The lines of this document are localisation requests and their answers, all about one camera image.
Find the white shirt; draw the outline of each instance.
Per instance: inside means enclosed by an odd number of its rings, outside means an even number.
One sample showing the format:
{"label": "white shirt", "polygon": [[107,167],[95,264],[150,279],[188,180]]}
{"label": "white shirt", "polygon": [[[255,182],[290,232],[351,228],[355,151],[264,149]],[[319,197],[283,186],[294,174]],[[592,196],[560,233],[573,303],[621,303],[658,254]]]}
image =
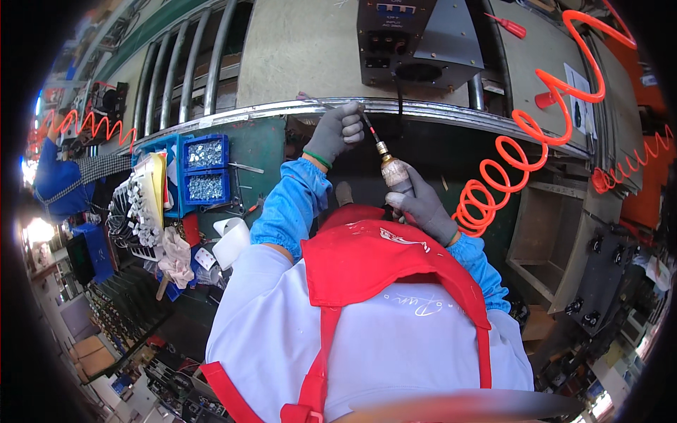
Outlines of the white shirt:
{"label": "white shirt", "polygon": [[[501,310],[487,317],[492,387],[533,391],[518,323]],[[220,361],[251,409],[279,422],[282,406],[298,402],[319,350],[320,308],[310,305],[304,260],[292,266],[270,247],[246,248],[223,293],[206,362]],[[367,395],[456,388],[479,388],[477,335],[442,285],[392,284],[343,308],[328,363],[327,422]]]}

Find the cloth rag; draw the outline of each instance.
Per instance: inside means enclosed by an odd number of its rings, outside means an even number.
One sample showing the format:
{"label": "cloth rag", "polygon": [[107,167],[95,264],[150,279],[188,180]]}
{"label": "cloth rag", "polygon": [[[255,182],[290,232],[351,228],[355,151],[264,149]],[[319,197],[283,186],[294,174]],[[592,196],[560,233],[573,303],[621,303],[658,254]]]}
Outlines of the cloth rag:
{"label": "cloth rag", "polygon": [[158,267],[171,277],[178,288],[184,289],[195,278],[190,268],[190,245],[170,226],[165,228],[162,247],[165,249],[165,256]]}

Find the white plastic part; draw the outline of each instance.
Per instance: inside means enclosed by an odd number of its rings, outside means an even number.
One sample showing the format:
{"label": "white plastic part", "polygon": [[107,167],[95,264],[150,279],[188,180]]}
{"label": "white plastic part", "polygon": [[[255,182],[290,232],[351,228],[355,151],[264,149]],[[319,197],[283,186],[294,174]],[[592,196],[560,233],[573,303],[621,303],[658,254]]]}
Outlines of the white plastic part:
{"label": "white plastic part", "polygon": [[214,230],[222,237],[212,248],[212,253],[223,270],[233,265],[240,252],[251,245],[249,228],[239,217],[214,222]]}

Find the orange coiled air hose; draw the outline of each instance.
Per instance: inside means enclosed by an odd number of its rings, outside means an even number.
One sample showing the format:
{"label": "orange coiled air hose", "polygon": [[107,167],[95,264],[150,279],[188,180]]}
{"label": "orange coiled air hose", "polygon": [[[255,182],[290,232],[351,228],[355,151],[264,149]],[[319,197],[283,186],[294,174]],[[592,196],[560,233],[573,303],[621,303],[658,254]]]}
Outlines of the orange coiled air hose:
{"label": "orange coiled air hose", "polygon": [[[45,119],[43,119],[43,128],[47,126],[47,123],[51,120],[54,119],[54,110],[50,110],[49,113],[47,113],[47,116]],[[112,138],[113,134],[117,129],[120,129],[120,133],[118,134],[118,145],[121,146],[125,143],[127,138],[131,136],[131,142],[129,143],[129,153],[132,151],[132,147],[134,146],[134,141],[136,141],[136,128],[132,128],[129,131],[127,131],[127,134],[123,137],[123,123],[121,120],[118,120],[115,122],[115,125],[113,127],[110,127],[110,121],[108,120],[107,116],[104,116],[100,121],[99,124],[95,126],[95,119],[94,119],[94,112],[89,112],[84,121],[83,124],[78,128],[78,111],[77,110],[71,110],[68,112],[66,115],[66,118],[64,119],[63,122],[56,128],[56,131],[60,133],[65,133],[68,130],[68,127],[70,126],[71,123],[75,122],[75,135],[80,135],[80,132],[87,126],[87,123],[91,123],[91,136],[92,139],[96,136],[96,134],[99,132],[99,129],[101,129],[101,125],[103,123],[106,123],[106,140],[109,140]]]}
{"label": "orange coiled air hose", "polygon": [[[632,152],[635,155],[635,159],[637,159],[637,163],[641,164],[642,166],[646,166],[647,163],[649,162],[649,156],[653,158],[658,157],[658,154],[661,152],[661,146],[663,146],[663,149],[665,151],[668,151],[670,149],[670,142],[674,139],[674,135],[672,135],[670,127],[666,125],[665,141],[663,140],[661,134],[659,134],[658,132],[656,132],[655,134],[655,139],[656,139],[656,152],[652,151],[652,149],[649,148],[649,143],[644,141],[644,160],[641,160],[639,158],[639,154],[637,154],[637,149],[632,150]],[[628,173],[626,173],[623,170],[623,166],[621,166],[620,163],[616,164],[618,170],[621,172],[621,179],[618,179],[616,177],[616,171],[614,168],[609,169],[609,173],[604,172],[602,169],[598,167],[594,168],[594,172],[592,174],[592,186],[594,186],[595,191],[597,191],[600,194],[603,194],[609,191],[611,188],[615,187],[617,183],[623,182],[625,178],[629,178],[632,172],[636,172],[639,170],[639,164],[637,165],[637,167],[632,167],[632,163],[630,163],[630,156],[626,156],[626,162],[628,163],[628,168],[630,168],[630,171],[628,171]]]}
{"label": "orange coiled air hose", "polygon": [[[463,190],[461,191],[460,201],[458,203],[458,207],[456,208],[456,212],[452,215],[452,219],[458,220],[459,230],[461,232],[472,237],[481,236],[487,229],[487,226],[489,226],[489,224],[494,220],[494,217],[496,217],[496,211],[503,208],[506,204],[508,204],[508,200],[510,200],[510,195],[523,189],[527,185],[527,182],[529,181],[530,172],[537,171],[538,169],[542,168],[543,165],[546,163],[546,161],[548,160],[548,146],[561,146],[563,144],[566,144],[571,139],[571,132],[573,130],[573,125],[571,123],[571,115],[569,114],[567,106],[564,103],[564,99],[562,98],[562,94],[560,94],[558,89],[562,90],[564,94],[573,95],[574,97],[580,98],[585,102],[599,103],[604,99],[606,87],[604,84],[604,78],[602,77],[602,72],[599,68],[599,65],[597,64],[597,62],[595,62],[594,58],[592,57],[592,52],[586,45],[583,38],[581,38],[578,31],[576,31],[571,21],[577,20],[584,22],[594,28],[597,28],[607,33],[608,35],[612,36],[619,42],[623,43],[625,46],[631,49],[637,49],[637,44],[634,38],[632,38],[632,35],[630,35],[630,31],[628,31],[626,25],[623,23],[621,18],[616,14],[616,11],[609,5],[608,1],[607,0],[603,1],[605,5],[607,5],[609,10],[611,10],[611,13],[616,17],[618,22],[623,27],[624,32],[628,34],[628,36],[621,34],[620,32],[611,28],[604,22],[596,18],[593,18],[592,16],[586,15],[582,12],[567,10],[562,13],[562,20],[564,21],[564,24],[566,25],[567,29],[569,29],[569,32],[573,36],[573,39],[581,47],[581,50],[583,51],[585,57],[588,59],[590,65],[592,66],[594,75],[597,78],[599,90],[594,94],[586,93],[584,91],[580,91],[579,89],[572,87],[571,85],[565,83],[564,81],[558,78],[555,78],[551,74],[548,74],[547,72],[541,69],[536,69],[536,76],[538,76],[541,79],[541,81],[543,81],[543,83],[547,86],[548,90],[550,91],[550,98],[552,98],[554,102],[556,102],[559,105],[560,109],[562,110],[565,122],[567,124],[567,129],[564,135],[559,138],[548,137],[543,133],[541,128],[538,126],[538,123],[536,123],[536,121],[530,115],[528,115],[523,110],[513,110],[512,119],[515,121],[515,123],[517,123],[517,126],[519,126],[524,132],[526,132],[535,140],[540,141],[540,143],[542,144],[543,149],[541,158],[536,163],[529,163],[529,161],[527,160],[527,155],[524,153],[524,150],[522,150],[522,148],[515,140],[503,135],[496,138],[496,149],[498,150],[499,155],[501,155],[501,157],[503,157],[503,159],[505,159],[505,161],[507,161],[511,166],[523,171],[524,177],[522,178],[520,183],[518,183],[517,185],[512,185],[510,183],[510,179],[508,178],[508,173],[505,171],[505,169],[503,169],[503,167],[500,164],[498,164],[495,160],[490,159],[482,160],[482,162],[480,162],[479,164],[479,172],[481,173],[482,178],[484,178],[484,180],[490,187],[500,192],[504,192],[505,196],[503,197],[503,200],[501,200],[500,203],[496,204],[496,200],[494,200],[494,197],[491,195],[491,193],[483,183],[477,181],[476,179],[471,179],[470,181],[468,181]],[[503,143],[511,145],[512,148],[515,149],[515,151],[517,151],[520,160],[513,158],[505,150]],[[497,181],[494,181],[487,174],[487,166],[493,167],[499,172],[499,174],[503,178],[503,185],[501,183],[498,183]],[[473,191],[479,191],[483,193],[487,199],[487,203],[482,203],[478,199],[476,199],[476,197],[473,195]],[[468,211],[468,205],[472,205],[475,208],[477,208],[482,214],[482,217],[480,219],[473,217]]]}

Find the shoe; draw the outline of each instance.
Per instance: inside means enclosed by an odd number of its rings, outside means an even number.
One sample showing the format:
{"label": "shoe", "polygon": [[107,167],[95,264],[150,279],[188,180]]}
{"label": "shoe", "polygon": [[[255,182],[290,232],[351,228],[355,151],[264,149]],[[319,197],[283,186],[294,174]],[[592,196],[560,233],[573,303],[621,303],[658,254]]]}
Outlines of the shoe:
{"label": "shoe", "polygon": [[346,181],[341,181],[336,185],[336,201],[339,207],[353,202],[353,190]]}

